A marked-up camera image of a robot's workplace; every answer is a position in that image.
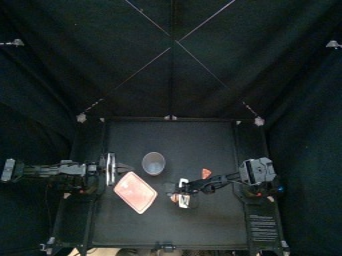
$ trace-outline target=small red object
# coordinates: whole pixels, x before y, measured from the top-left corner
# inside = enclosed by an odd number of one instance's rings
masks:
[[[209,169],[205,169],[202,170],[202,179],[208,179],[209,176],[212,175],[212,171]]]

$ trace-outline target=black table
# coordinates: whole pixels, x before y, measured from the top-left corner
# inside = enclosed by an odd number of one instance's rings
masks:
[[[156,177],[142,168],[143,156],[153,151],[166,158],[166,169]],[[79,199],[71,198],[69,211],[77,214],[61,214],[57,229],[61,245],[174,246],[254,252],[280,249],[282,230],[277,202],[262,207],[249,206],[253,204],[244,202],[236,193],[237,186],[229,185],[213,195],[200,194],[197,208],[181,209],[165,190],[165,184],[177,183],[181,178],[200,179],[204,168],[210,169],[213,175],[229,174],[238,171],[244,160],[268,156],[264,131],[253,122],[110,120],[102,123],[91,120],[81,126],[73,160],[98,161],[105,152],[115,152],[117,161],[135,167],[135,173],[158,192],[157,200],[141,215],[114,193],[113,187],[106,188],[98,200],[91,198],[89,205],[81,203],[85,209],[75,203]],[[253,238],[250,220],[252,216],[258,216],[260,209],[261,216],[272,215],[276,222],[277,238],[269,244]]]

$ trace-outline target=black backdrop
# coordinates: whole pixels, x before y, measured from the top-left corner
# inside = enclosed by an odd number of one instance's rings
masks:
[[[10,157],[33,164],[66,158],[77,115],[99,99],[87,115],[253,118],[245,101],[266,119],[286,181],[293,252],[340,254],[342,52],[325,45],[341,39],[341,1],[0,4],[0,42],[26,43],[0,48],[2,164]],[[0,248],[33,248],[49,220],[30,206],[45,197],[11,191],[15,200],[0,195],[0,238],[14,239],[0,239]],[[41,223],[35,232],[21,225],[27,214]]]

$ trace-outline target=wire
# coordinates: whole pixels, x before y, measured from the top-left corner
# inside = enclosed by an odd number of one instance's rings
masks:
[[[94,251],[93,251],[93,252],[89,252],[89,251],[87,251],[87,255],[95,253],[95,251],[97,251],[98,249],[99,249],[99,248],[94,248]]]
[[[49,211],[49,232],[50,234],[53,234],[53,218],[51,218],[51,210],[50,210],[50,206],[49,206],[49,186],[50,184],[47,184],[47,187],[46,187],[46,206],[47,206],[47,211]]]
[[[99,249],[99,248],[95,248],[94,251],[93,251],[93,252],[87,252],[87,254],[95,253],[98,249]]]

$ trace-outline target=clear plastic cup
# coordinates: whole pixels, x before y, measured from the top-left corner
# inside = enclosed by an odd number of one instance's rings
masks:
[[[153,175],[157,176],[162,173],[166,167],[166,159],[164,155],[158,152],[150,152],[145,158],[143,158],[143,168],[145,171]]]

